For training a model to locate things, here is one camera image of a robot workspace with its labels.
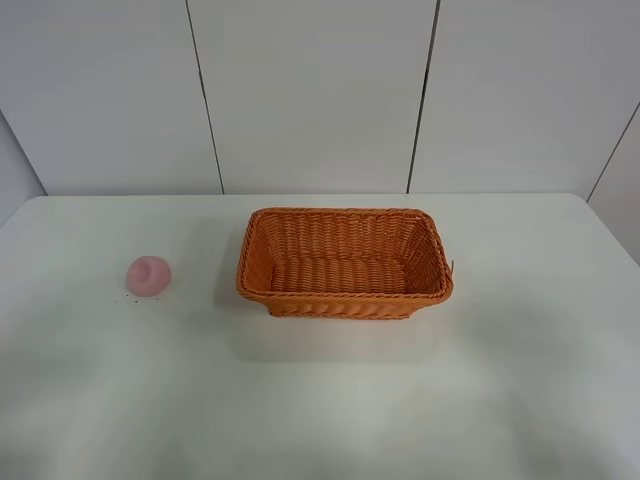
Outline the orange wicker basket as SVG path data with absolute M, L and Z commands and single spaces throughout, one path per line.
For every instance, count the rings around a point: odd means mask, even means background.
M 445 302 L 454 282 L 421 210 L 279 207 L 251 215 L 236 289 L 276 317 L 397 320 Z

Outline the pink peach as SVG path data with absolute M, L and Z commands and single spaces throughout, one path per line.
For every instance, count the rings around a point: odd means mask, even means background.
M 126 275 L 128 290 L 138 297 L 160 294 L 171 281 L 169 264 L 158 256 L 143 256 L 134 260 Z

